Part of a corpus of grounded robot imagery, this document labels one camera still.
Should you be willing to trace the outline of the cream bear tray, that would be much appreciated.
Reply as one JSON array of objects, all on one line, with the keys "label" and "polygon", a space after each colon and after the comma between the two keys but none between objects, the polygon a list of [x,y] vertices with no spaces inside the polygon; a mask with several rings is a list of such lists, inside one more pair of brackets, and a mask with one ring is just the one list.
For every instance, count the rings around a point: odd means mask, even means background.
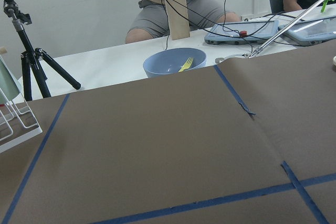
[{"label": "cream bear tray", "polygon": [[332,58],[332,70],[336,72],[336,56]]}]

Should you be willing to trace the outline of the metal reacher grabber tool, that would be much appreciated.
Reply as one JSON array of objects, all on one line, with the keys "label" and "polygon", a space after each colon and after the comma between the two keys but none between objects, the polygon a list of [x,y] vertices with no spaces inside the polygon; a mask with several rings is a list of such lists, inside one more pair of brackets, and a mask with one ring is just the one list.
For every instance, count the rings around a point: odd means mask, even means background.
[{"label": "metal reacher grabber tool", "polygon": [[264,49],[266,49],[271,43],[273,43],[278,37],[280,37],[284,32],[289,30],[292,26],[294,26],[300,19],[306,17],[312,10],[314,10],[316,7],[318,7],[321,3],[323,4],[321,6],[320,12],[323,13],[327,3],[329,1],[334,0],[318,0],[314,4],[312,4],[309,8],[305,9],[301,12],[296,18],[294,18],[291,22],[289,22],[284,28],[282,28],[280,31],[278,31],[275,35],[273,35],[271,38],[266,40],[261,46],[257,47],[255,50],[253,50],[251,53],[248,54],[242,54],[242,55],[231,55],[228,58],[232,57],[244,57],[244,58],[253,58],[260,54]]}]

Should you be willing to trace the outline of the mint cup in rack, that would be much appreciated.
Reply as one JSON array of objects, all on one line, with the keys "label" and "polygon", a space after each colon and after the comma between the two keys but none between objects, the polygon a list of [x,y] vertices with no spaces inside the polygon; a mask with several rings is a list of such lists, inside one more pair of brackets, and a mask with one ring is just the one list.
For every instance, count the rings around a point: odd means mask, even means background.
[{"label": "mint cup in rack", "polygon": [[22,96],[23,88],[18,80],[14,77],[11,71],[8,69],[3,58],[1,57],[1,104],[6,102],[3,94],[7,97],[8,101],[14,101],[15,103],[24,102]]}]

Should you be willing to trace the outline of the wooden plank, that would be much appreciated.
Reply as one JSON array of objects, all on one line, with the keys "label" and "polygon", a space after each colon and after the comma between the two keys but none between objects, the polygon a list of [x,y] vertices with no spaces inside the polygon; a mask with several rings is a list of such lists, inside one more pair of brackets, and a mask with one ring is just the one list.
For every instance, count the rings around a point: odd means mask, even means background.
[{"label": "wooden plank", "polygon": [[164,0],[168,15],[169,30],[172,40],[188,38],[190,27],[186,0]]}]

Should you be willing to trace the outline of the blue plastic bowl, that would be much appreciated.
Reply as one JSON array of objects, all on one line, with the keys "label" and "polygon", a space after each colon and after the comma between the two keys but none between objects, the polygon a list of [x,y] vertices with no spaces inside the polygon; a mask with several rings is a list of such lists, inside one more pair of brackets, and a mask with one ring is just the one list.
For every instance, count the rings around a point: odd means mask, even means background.
[{"label": "blue plastic bowl", "polygon": [[207,56],[196,48],[173,48],[155,53],[145,59],[143,69],[148,78],[177,73],[188,58],[193,58],[187,70],[197,69],[206,65]]}]

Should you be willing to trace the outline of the yellow plastic fork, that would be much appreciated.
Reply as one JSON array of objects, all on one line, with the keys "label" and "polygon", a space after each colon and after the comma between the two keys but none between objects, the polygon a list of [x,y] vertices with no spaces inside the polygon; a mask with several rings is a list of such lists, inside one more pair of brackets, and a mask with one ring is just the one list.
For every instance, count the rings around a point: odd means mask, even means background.
[{"label": "yellow plastic fork", "polygon": [[184,64],[181,66],[178,72],[183,72],[185,70],[188,70],[192,66],[193,60],[194,60],[193,57],[188,57],[188,59],[184,62]]}]

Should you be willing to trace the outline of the blue teach pendant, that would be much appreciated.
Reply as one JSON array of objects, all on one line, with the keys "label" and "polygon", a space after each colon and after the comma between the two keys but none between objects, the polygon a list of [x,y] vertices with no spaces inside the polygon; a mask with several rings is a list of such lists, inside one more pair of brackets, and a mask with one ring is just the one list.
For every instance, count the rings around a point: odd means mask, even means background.
[{"label": "blue teach pendant", "polygon": [[300,46],[312,46],[335,39],[335,16],[300,21],[283,35]]},{"label": "blue teach pendant", "polygon": [[211,28],[204,40],[209,45],[263,44],[278,31],[279,21],[219,23]]}]

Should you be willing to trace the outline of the person in beige shirt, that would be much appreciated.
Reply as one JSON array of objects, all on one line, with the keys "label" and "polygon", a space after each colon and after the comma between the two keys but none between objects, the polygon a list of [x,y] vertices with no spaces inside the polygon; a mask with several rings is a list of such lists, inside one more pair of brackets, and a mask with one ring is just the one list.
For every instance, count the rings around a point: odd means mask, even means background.
[{"label": "person in beige shirt", "polygon": [[140,0],[140,13],[133,21],[127,44],[171,35],[178,29],[205,29],[219,23],[240,21],[240,17],[215,0]]}]

